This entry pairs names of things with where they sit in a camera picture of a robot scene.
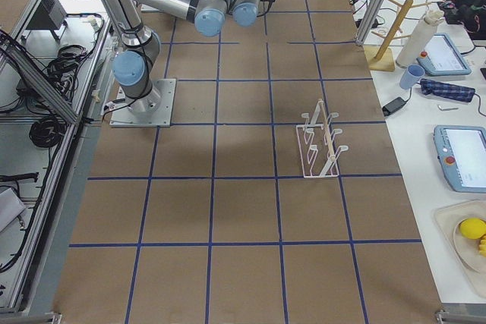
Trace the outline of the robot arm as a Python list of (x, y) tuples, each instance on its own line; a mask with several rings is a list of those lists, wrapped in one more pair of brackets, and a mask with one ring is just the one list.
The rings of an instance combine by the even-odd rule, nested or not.
[(145, 25), (139, 5), (192, 23), (206, 36), (218, 35), (228, 16), (242, 27), (257, 19), (260, 3), (273, 0), (102, 0), (124, 50), (114, 58), (112, 70), (125, 97), (120, 108), (108, 108), (114, 117), (127, 116), (137, 127), (163, 125), (171, 118), (173, 82), (152, 80), (150, 72), (159, 55), (160, 40)]

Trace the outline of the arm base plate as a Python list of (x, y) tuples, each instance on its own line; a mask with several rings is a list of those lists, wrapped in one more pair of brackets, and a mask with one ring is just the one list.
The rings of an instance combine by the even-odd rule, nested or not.
[(169, 127), (175, 97), (176, 79), (152, 80), (151, 93), (130, 107), (122, 102), (111, 114), (111, 127)]

